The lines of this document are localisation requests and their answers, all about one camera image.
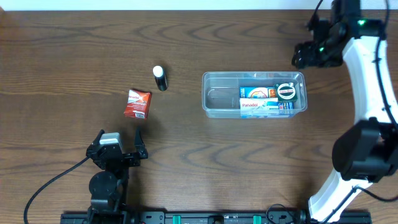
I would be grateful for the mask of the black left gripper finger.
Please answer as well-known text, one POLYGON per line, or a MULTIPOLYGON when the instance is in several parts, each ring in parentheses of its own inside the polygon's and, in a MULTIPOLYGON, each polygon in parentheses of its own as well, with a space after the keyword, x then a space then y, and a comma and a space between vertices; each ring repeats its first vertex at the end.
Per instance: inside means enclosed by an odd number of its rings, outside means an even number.
POLYGON ((134 137, 134 147, 136 148, 137 152, 145 152, 146 151, 144 141, 142 140, 140 127, 136 128, 135 137, 134 137))
POLYGON ((98 135, 95 137, 94 141, 92 142, 92 145, 98 145, 100 143, 100 139, 102 135, 104 134, 104 130, 101 129, 98 133, 98 135))

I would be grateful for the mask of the red Panadol box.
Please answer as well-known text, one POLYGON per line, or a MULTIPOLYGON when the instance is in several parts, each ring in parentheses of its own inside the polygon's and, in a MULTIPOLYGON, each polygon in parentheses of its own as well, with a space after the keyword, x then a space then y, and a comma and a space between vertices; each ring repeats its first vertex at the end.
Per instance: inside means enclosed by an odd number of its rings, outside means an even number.
POLYGON ((147 119, 152 93, 129 90, 125 117, 147 119))

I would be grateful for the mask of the green round balm box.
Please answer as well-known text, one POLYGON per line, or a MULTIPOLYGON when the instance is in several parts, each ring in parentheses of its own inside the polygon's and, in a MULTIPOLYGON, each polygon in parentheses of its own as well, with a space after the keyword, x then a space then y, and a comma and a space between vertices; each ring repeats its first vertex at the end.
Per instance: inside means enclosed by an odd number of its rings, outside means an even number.
POLYGON ((276 95, 281 102, 296 102, 297 91, 293 83, 280 83, 275 84, 276 95))

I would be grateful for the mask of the blue Cool Fever box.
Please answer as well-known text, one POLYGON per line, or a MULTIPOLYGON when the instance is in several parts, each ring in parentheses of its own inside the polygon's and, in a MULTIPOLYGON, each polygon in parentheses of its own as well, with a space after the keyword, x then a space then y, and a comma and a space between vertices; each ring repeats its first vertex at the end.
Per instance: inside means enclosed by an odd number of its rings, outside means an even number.
MULTIPOLYGON (((276 90, 274 87, 252 87, 243 86, 239 89, 240 98, 277 98, 276 90)), ((279 101, 278 110, 269 111, 241 111, 242 118, 266 118, 273 116, 284 116, 283 110, 294 109, 295 102, 281 102, 279 101)))

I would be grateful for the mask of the black bottle white cap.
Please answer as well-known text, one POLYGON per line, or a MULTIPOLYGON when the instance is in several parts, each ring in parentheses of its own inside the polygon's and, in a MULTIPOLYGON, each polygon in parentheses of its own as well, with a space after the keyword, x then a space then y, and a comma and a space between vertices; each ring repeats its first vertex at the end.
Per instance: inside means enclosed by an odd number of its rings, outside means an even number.
POLYGON ((168 88, 165 70, 160 65, 156 65, 152 71, 153 71, 155 82, 157 84, 158 89, 160 91, 165 91, 168 88))

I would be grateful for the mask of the white Panadol box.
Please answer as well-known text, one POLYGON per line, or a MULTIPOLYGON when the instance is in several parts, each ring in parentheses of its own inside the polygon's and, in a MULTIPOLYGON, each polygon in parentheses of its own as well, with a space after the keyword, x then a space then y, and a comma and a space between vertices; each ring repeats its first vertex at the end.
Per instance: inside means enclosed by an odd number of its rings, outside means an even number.
POLYGON ((278 110, 279 101, 277 98, 240 98, 239 106, 241 111, 278 110))

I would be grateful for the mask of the clear plastic container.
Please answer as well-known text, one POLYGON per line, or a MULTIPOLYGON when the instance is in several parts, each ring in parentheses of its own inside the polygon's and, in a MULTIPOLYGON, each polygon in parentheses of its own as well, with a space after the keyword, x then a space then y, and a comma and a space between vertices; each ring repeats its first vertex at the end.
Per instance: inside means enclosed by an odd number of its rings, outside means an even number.
POLYGON ((275 84, 293 83, 297 91, 294 109, 283 110, 289 118, 308 108, 304 75, 300 72, 206 72, 202 78, 202 106, 209 118, 242 118, 239 109, 239 89, 243 86, 274 87, 275 84))

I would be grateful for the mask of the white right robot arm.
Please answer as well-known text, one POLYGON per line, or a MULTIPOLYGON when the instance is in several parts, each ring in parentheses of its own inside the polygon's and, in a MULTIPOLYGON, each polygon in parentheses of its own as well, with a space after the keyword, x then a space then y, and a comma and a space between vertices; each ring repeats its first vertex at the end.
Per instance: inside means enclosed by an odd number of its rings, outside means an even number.
POLYGON ((346 212, 360 193, 397 170, 397 100, 386 58, 385 22, 359 16, 332 21, 313 17, 311 42, 295 47, 292 64, 348 67, 354 124, 334 143, 333 170, 308 200, 302 223, 364 223, 367 214, 346 212))

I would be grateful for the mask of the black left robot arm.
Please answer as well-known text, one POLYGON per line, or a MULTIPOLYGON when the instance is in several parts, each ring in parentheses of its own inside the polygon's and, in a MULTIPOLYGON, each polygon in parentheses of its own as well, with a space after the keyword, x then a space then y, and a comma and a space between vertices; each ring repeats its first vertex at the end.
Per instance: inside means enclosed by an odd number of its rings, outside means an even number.
POLYGON ((90 207, 83 223, 139 223, 137 213, 126 204, 129 169, 138 167, 149 154, 139 129, 134 137, 135 151, 123 153, 119 133, 101 130, 86 150, 86 156, 101 169, 89 183, 90 207))

